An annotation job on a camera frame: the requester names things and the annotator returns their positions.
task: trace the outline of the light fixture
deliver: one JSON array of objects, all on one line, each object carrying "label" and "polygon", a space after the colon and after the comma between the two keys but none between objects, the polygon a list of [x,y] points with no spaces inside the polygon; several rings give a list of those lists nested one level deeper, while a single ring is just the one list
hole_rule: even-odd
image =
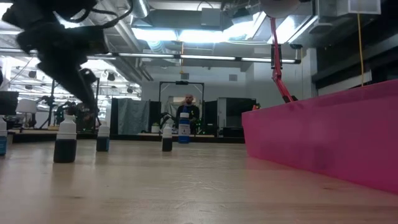
[{"label": "light fixture", "polygon": [[[50,93],[32,93],[32,92],[19,92],[19,96],[43,96]],[[54,96],[73,96],[69,93],[54,93]]]},{"label": "light fixture", "polygon": [[271,58],[242,58],[242,62],[271,62]]},{"label": "light fixture", "polygon": [[88,56],[90,60],[116,60],[116,57],[98,57],[98,56]]},{"label": "light fixture", "polygon": [[[278,44],[286,43],[296,32],[295,22],[292,16],[288,16],[276,29]],[[272,44],[273,38],[268,40],[268,44]]]},{"label": "light fixture", "polygon": [[304,33],[304,31],[306,31],[317,20],[318,16],[314,16],[308,23],[306,23],[300,30],[298,30],[298,32],[294,34],[292,38],[288,40],[288,43],[292,43],[293,41],[295,41],[298,37],[300,37],[300,35]]},{"label": "light fixture", "polygon": [[0,34],[2,35],[18,35],[21,32],[20,30],[0,30]]},{"label": "light fixture", "polygon": [[121,57],[140,57],[140,58],[174,58],[172,54],[145,54],[145,53],[120,53]]},{"label": "light fixture", "polygon": [[226,41],[222,31],[183,30],[179,40],[187,43],[220,43]]},{"label": "light fixture", "polygon": [[205,60],[235,60],[235,57],[207,56],[207,55],[181,55],[182,59],[205,59]]},{"label": "light fixture", "polygon": [[257,31],[260,29],[262,22],[266,19],[267,14],[265,12],[258,12],[253,15],[253,20],[255,21],[251,29],[246,35],[246,40],[253,39]]},{"label": "light fixture", "polygon": [[[271,62],[271,58],[242,58],[242,62]],[[282,59],[282,63],[295,63],[296,60]]]},{"label": "light fixture", "polygon": [[177,40],[174,30],[132,28],[137,39],[146,41]]}]

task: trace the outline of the ceiling light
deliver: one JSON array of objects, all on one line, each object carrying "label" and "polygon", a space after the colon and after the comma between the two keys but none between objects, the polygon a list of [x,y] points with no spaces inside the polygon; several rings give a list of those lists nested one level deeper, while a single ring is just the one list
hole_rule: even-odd
[{"label": "ceiling light", "polygon": [[139,40],[146,40],[146,41],[177,40],[177,35],[175,35],[174,30],[132,28],[132,31]]},{"label": "ceiling light", "polygon": [[120,53],[121,57],[141,57],[141,58],[174,58],[171,54],[141,54],[141,53]]},{"label": "ceiling light", "polygon": [[235,60],[235,57],[207,56],[207,55],[181,55],[182,59],[207,59],[207,60]]},{"label": "ceiling light", "polygon": [[305,26],[303,26],[292,38],[289,39],[289,43],[295,41],[300,35],[304,33],[315,21],[318,20],[318,16],[314,16]]},{"label": "ceiling light", "polygon": [[[242,58],[242,62],[271,62],[271,58]],[[282,59],[282,63],[296,63],[293,59]]]},{"label": "ceiling light", "polygon": [[220,43],[225,41],[222,31],[183,30],[179,40],[187,43]]},{"label": "ceiling light", "polygon": [[265,12],[258,12],[253,15],[253,20],[255,21],[251,29],[246,35],[246,40],[252,39],[257,31],[260,29],[262,22],[266,19],[267,14]]},{"label": "ceiling light", "polygon": [[18,35],[20,33],[20,30],[0,30],[0,34],[2,35]]},{"label": "ceiling light", "polygon": [[[295,22],[292,16],[288,16],[276,29],[278,44],[286,43],[296,33]],[[268,40],[268,44],[272,44],[273,38]]]},{"label": "ceiling light", "polygon": [[271,62],[271,58],[242,58],[242,62]]},{"label": "ceiling light", "polygon": [[109,63],[106,63],[104,60],[88,60],[86,63],[81,65],[81,67],[90,68],[93,70],[112,70],[112,71],[116,70],[114,66],[110,65]]},{"label": "ceiling light", "polygon": [[116,60],[116,57],[99,57],[99,56],[88,56],[91,60]]}]

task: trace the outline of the pink bin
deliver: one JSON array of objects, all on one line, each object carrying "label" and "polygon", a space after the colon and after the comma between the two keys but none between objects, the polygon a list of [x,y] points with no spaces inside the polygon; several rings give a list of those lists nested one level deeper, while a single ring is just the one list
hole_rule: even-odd
[{"label": "pink bin", "polygon": [[398,194],[398,81],[243,114],[248,154]]}]

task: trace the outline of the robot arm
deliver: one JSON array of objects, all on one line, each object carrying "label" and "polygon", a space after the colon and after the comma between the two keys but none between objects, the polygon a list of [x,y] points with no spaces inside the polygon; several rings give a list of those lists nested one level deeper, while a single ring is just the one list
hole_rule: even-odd
[{"label": "robot arm", "polygon": [[[96,0],[14,0],[2,19],[24,30],[17,36],[17,43],[27,54],[34,49],[38,51],[39,69],[82,102],[96,108],[91,88],[96,77],[80,65],[87,62],[88,55],[108,53],[103,29],[115,26],[131,13],[132,0],[129,2],[130,10],[119,17],[115,12],[93,9]],[[71,19],[82,10],[85,12],[81,18]],[[69,22],[82,22],[91,11],[116,18],[100,26],[66,29],[53,13]]]}]

